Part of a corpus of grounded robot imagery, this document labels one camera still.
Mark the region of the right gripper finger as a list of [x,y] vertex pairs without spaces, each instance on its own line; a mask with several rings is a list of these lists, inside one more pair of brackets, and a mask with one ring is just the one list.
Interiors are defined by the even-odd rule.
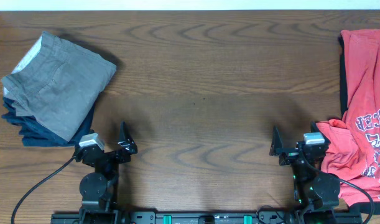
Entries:
[[272,131],[272,142],[271,142],[271,148],[269,151],[270,156],[279,156],[282,154],[284,150],[282,140],[279,134],[279,130],[277,129],[276,126],[273,127]]
[[311,133],[320,133],[321,131],[319,130],[319,128],[317,127],[317,124],[316,122],[312,121],[310,123],[310,132]]

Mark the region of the red soccer t-shirt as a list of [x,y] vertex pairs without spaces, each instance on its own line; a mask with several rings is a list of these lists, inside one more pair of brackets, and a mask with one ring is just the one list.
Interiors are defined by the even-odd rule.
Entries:
[[346,111],[317,123],[330,140],[321,170],[380,202],[380,30],[342,30]]

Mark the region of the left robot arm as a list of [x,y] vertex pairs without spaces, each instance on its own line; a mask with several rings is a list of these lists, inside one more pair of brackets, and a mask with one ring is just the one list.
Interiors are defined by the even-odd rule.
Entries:
[[94,168],[82,178],[79,190],[82,196],[80,223],[129,223],[127,212],[118,208],[119,165],[131,161],[137,145],[123,121],[119,129],[118,150],[106,152],[97,133],[81,137],[75,146],[74,160]]

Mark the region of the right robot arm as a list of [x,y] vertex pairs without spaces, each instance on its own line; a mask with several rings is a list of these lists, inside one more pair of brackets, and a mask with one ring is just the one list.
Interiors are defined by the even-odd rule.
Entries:
[[310,129],[295,147],[285,147],[278,128],[273,127],[269,155],[277,156],[279,165],[291,166],[294,199],[300,203],[298,208],[284,213],[284,223],[329,223],[335,220],[332,210],[338,205],[340,181],[315,167],[326,156],[330,141],[315,123]]

